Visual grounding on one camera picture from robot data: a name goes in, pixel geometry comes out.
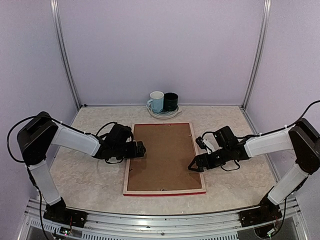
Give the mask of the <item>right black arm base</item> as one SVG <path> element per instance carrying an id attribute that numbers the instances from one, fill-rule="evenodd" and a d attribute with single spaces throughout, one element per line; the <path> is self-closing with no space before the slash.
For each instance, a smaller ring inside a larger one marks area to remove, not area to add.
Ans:
<path id="1" fill-rule="evenodd" d="M 283 215 L 279 204 L 272 203 L 266 194 L 257 208 L 240 211 L 239 217 L 241 226 L 244 228 L 275 221 L 276 218 L 281 219 Z"/>

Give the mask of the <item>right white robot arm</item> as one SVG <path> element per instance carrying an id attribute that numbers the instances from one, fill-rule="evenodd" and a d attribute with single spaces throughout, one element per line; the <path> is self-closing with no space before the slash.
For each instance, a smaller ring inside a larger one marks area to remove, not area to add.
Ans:
<path id="1" fill-rule="evenodd" d="M 212 132 L 219 148 L 204 137 L 195 142 L 205 153 L 196 155 L 188 170 L 198 173 L 222 167 L 229 161 L 238 163 L 262 155 L 270 158 L 279 175 L 275 186 L 266 194 L 266 203 L 256 210 L 256 218 L 266 222 L 275 206 L 297 191 L 320 168 L 320 134 L 304 117 L 280 129 L 258 135 L 237 137 L 229 126 Z"/>

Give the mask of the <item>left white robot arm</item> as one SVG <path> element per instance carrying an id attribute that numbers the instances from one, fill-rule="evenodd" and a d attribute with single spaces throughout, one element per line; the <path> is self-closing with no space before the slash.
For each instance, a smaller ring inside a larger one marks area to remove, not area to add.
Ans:
<path id="1" fill-rule="evenodd" d="M 118 163 L 127 159 L 145 156 L 146 147 L 142 141 L 136 141 L 132 128 L 117 122 L 107 133 L 85 132 L 52 118 L 42 111 L 20 121 L 26 123 L 17 133 L 16 139 L 22 161 L 45 202 L 51 206 L 49 212 L 57 221 L 63 223 L 70 218 L 70 211 L 60 202 L 61 197 L 51 175 L 54 160 L 48 160 L 47 154 L 56 157 L 61 148 L 80 152 L 98 160 L 116 159 Z"/>

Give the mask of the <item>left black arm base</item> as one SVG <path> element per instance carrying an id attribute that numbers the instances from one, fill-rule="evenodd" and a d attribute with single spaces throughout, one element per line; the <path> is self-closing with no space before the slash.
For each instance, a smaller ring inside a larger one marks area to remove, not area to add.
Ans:
<path id="1" fill-rule="evenodd" d="M 67 208 L 62 197 L 53 205 L 47 204 L 43 214 L 46 220 L 78 228 L 84 228 L 87 216 L 85 211 Z"/>

